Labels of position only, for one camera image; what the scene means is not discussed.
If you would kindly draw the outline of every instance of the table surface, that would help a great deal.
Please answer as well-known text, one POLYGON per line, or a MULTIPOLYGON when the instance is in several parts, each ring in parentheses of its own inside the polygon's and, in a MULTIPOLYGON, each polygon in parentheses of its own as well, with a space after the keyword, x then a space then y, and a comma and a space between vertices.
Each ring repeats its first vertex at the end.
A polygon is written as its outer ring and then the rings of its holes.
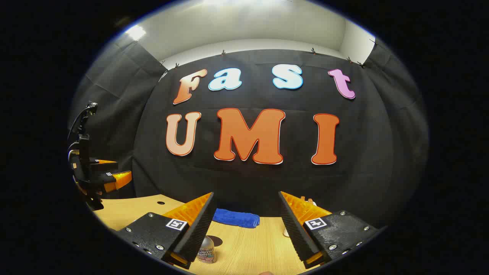
MULTIPOLYGON (((142 215, 164 213, 182 205, 182 202, 163 195, 134 199, 103 200, 104 209, 94 213, 109 228, 120 230, 142 215)), ((218 237, 222 244, 215 247, 217 261, 202 263, 195 259, 188 271, 198 275, 258 275, 270 271, 275 275, 296 275, 306 270, 285 237, 285 226, 280 217, 260 217, 254 229, 212 222, 207 235, 218 237)))

